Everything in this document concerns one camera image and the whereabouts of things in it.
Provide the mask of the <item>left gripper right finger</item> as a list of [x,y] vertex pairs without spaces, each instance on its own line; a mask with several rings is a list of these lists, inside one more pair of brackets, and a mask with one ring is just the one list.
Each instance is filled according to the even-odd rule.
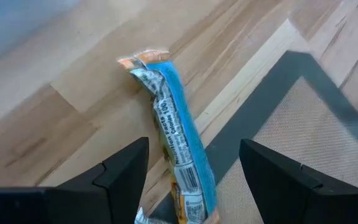
[[358,223],[358,187],[251,139],[239,159],[264,223]]

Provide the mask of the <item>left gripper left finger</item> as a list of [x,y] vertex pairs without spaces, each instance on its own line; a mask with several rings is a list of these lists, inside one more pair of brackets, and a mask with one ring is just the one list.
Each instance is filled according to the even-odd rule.
[[141,137],[56,187],[0,187],[0,223],[133,223],[148,160]]

